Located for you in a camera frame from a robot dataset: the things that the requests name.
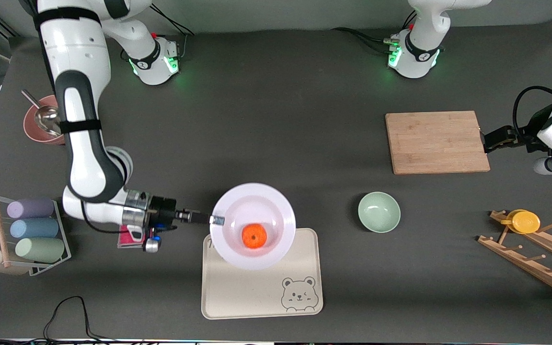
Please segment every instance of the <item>orange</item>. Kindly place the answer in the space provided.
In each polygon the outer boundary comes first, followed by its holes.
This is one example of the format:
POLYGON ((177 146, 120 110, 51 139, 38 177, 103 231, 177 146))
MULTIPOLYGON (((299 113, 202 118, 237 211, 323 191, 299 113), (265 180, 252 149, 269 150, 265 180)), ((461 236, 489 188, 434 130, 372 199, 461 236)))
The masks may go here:
POLYGON ((248 224, 241 231, 241 241, 250 249, 261 248, 267 241, 267 232, 261 224, 248 224))

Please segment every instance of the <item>yellow cup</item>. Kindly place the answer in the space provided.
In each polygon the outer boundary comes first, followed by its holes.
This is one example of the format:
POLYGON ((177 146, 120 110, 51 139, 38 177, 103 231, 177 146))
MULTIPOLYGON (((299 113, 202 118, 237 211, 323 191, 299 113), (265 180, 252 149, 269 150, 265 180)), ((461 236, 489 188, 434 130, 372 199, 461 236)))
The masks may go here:
POLYGON ((500 223, 506 225, 517 234, 530 234, 538 231, 541 220, 533 212, 524 209, 513 210, 500 223))

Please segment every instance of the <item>beige cup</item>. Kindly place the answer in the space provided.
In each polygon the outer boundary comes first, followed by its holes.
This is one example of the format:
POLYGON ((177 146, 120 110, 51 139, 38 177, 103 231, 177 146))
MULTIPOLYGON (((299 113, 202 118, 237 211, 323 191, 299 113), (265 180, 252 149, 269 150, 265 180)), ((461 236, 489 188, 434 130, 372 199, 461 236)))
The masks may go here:
MULTIPOLYGON (((18 257, 13 253, 9 253, 10 261, 19 261, 19 262, 32 262, 29 260, 25 260, 24 258, 18 257)), ((7 275, 13 275, 13 276, 19 276, 24 275, 25 273, 29 272, 29 269, 31 267, 24 267, 24 266, 10 266, 8 268, 4 268, 4 258, 0 251, 0 273, 6 273, 7 275)))

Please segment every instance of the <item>metal spoon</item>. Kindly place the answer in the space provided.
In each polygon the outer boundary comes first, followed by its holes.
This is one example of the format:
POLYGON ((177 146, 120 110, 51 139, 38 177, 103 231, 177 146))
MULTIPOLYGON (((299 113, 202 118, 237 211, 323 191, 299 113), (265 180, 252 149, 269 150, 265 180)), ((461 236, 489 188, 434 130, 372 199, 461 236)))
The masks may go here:
POLYGON ((58 108, 53 105, 41 105, 40 102, 25 89, 22 89, 21 93, 37 108, 34 118, 35 124, 53 137, 60 136, 61 128, 59 127, 59 123, 61 119, 58 116, 58 108))

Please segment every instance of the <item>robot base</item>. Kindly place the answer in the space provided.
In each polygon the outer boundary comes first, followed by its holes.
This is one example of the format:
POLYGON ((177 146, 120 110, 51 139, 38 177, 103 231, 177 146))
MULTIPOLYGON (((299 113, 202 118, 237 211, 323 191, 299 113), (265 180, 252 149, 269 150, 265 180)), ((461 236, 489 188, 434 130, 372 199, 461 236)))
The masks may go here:
POLYGON ((178 48, 176 42, 167 41, 163 37, 155 39, 161 46, 161 56, 149 69, 141 69, 134 66, 133 72, 147 85, 159 85, 165 83, 174 74, 178 73, 178 48))
MULTIPOLYGON (((406 35, 410 32, 409 29, 401 30, 399 33, 391 35, 392 39, 399 39, 404 42, 406 35)), ((433 57, 429 57, 427 61, 416 61, 414 54, 408 51, 405 44, 401 44, 395 52, 389 57, 387 66, 393 68, 397 73, 410 79, 423 77, 429 70, 436 65, 436 59, 440 54, 440 50, 433 57)))

